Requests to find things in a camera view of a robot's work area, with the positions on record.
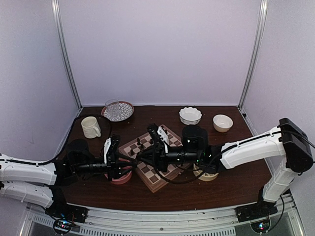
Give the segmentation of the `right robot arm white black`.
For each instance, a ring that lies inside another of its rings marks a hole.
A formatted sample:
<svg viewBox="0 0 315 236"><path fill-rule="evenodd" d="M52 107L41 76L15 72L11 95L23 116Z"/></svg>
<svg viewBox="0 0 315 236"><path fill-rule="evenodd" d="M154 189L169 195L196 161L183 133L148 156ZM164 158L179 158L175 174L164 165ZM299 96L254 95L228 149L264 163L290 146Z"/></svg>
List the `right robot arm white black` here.
<svg viewBox="0 0 315 236"><path fill-rule="evenodd" d="M260 159L281 157L272 178L261 188L257 203L251 205L257 217L264 216L296 176L314 164L313 144L288 118L281 119L278 126L260 135L217 146L208 143L207 131L198 125L183 128L179 147L168 143L168 136L161 126L153 123L147 131L152 145L139 152L136 158L151 165L157 174L165 172L170 164L194 163L203 174L216 174Z"/></svg>

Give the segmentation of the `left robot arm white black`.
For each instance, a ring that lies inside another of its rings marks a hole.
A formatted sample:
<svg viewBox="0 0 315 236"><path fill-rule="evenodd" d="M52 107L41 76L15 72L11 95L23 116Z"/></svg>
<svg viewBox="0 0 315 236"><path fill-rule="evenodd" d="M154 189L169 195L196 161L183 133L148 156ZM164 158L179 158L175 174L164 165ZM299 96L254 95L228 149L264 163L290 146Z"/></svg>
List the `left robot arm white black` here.
<svg viewBox="0 0 315 236"><path fill-rule="evenodd" d="M71 208L62 187L77 182L82 175L105 174L112 181L136 168L133 160L118 153L119 142L118 139L108 138L100 158L92 155L87 141L83 139L66 145L66 153L61 160L24 161L1 154L0 195L52 209L59 218L67 218Z"/></svg>

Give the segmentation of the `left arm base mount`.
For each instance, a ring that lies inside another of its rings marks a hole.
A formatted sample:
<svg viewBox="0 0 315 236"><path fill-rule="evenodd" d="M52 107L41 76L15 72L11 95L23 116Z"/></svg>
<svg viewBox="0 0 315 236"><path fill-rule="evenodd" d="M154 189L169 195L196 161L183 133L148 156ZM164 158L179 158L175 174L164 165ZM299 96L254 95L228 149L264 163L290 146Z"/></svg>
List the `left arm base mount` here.
<svg viewBox="0 0 315 236"><path fill-rule="evenodd" d="M53 230L59 235L69 233L77 223L85 223L88 214L86 207L59 202L53 202L44 210L53 219Z"/></svg>

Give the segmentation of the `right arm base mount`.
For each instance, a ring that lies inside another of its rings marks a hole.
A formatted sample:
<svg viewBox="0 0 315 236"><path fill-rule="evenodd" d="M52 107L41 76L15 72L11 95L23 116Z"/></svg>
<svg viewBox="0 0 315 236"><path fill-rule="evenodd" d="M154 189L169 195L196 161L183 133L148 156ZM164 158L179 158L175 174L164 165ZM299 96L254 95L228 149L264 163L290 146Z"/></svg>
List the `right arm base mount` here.
<svg viewBox="0 0 315 236"><path fill-rule="evenodd" d="M270 215L278 212L276 203L257 202L235 208L238 222L250 222L255 233L267 233L271 229Z"/></svg>

